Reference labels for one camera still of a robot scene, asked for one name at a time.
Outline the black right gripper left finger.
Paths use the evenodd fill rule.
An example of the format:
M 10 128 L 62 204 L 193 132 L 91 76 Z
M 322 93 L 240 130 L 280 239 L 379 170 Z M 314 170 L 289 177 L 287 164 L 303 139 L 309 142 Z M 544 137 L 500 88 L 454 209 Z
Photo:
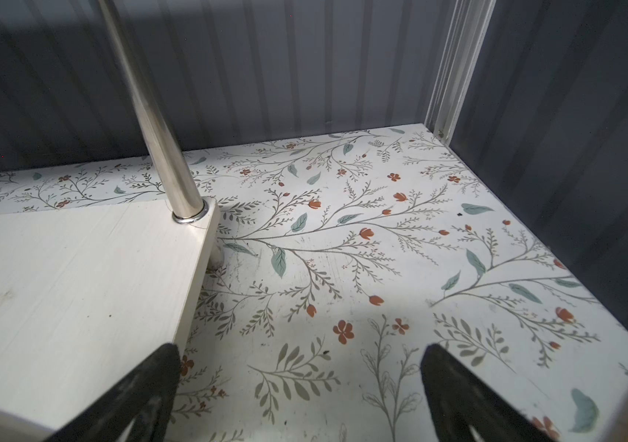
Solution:
M 49 441 L 163 441 L 179 385 L 175 344 L 162 344 Z

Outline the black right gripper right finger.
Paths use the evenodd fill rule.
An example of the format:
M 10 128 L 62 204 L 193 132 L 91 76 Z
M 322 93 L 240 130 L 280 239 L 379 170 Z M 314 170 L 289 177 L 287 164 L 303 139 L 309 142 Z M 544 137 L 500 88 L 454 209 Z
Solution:
M 426 348 L 420 374 L 440 441 L 551 439 L 439 344 Z

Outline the white two-tier shelf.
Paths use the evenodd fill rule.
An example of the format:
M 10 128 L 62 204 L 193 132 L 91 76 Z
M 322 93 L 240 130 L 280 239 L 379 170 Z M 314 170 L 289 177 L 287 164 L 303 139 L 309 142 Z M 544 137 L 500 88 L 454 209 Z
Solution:
M 0 215 L 0 441 L 49 441 L 162 344 L 221 262 L 203 198 L 111 1 L 98 3 L 162 201 Z

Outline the aluminium frame post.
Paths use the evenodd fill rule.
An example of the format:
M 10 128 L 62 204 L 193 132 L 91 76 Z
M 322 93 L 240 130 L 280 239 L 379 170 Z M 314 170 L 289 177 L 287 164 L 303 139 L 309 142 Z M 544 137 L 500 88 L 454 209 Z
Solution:
M 496 0 L 453 1 L 425 125 L 445 145 L 454 136 Z

